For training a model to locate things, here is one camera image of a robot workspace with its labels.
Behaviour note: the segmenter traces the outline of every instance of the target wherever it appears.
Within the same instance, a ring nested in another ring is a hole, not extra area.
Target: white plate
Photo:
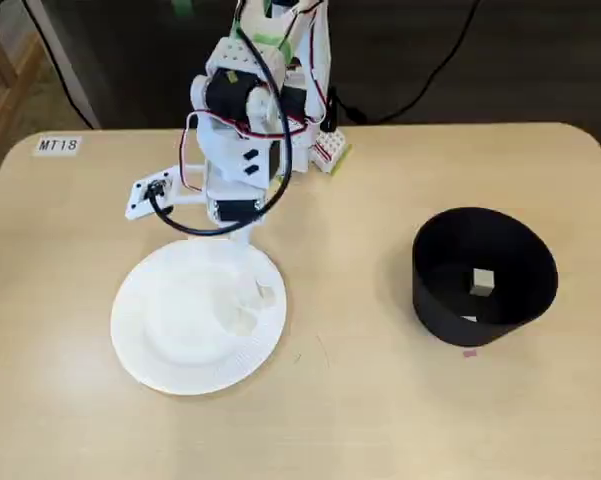
[[[226,239],[182,240],[129,273],[113,303],[111,340],[137,381],[200,395],[262,365],[286,311],[282,276],[264,253]]]

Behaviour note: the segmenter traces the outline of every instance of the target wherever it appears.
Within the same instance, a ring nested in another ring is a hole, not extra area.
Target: black bin
[[[470,293],[474,268],[494,273],[489,296]],[[547,246],[503,213],[447,210],[414,240],[413,306],[425,327],[447,343],[492,342],[542,315],[557,290],[558,271]]]

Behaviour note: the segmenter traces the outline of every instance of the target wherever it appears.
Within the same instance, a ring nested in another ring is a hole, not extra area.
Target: small cube
[[[488,297],[495,288],[495,278],[491,270],[482,270],[481,268],[473,269],[473,277],[471,278],[471,295],[478,297]]]

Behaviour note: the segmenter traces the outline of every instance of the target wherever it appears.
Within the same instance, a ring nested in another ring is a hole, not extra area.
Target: table
[[[195,398],[135,383],[109,338],[125,275],[182,238],[124,218],[179,132],[80,133],[74,158],[33,157],[36,136],[15,146],[0,171],[0,479],[601,480],[600,146],[560,124],[346,133],[337,174],[295,175],[254,234],[288,287],[276,352]],[[523,221],[560,271],[544,316],[468,358],[410,296],[417,229],[465,205]]]

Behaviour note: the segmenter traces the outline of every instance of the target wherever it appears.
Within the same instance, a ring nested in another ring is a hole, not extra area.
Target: white robotic arm
[[[320,130],[328,110],[331,68],[328,0],[273,0],[270,17],[265,3],[268,0],[239,1],[231,34],[218,42],[206,75],[197,76],[191,85],[194,110],[187,118],[179,166],[134,185],[128,218],[153,213],[147,188],[160,181],[161,208],[204,203],[209,218],[225,227],[256,216],[271,180],[288,168],[285,149],[275,148],[284,138],[279,110],[263,69],[237,35],[238,28],[257,47],[281,92],[292,136],[290,167],[306,172],[313,160],[330,171],[344,153],[341,132]],[[188,165],[185,159],[186,133],[194,115],[204,166]],[[187,174],[194,171],[203,173],[201,187],[187,181]],[[196,193],[183,195],[185,189]],[[250,227],[244,229],[244,238],[249,231]]]

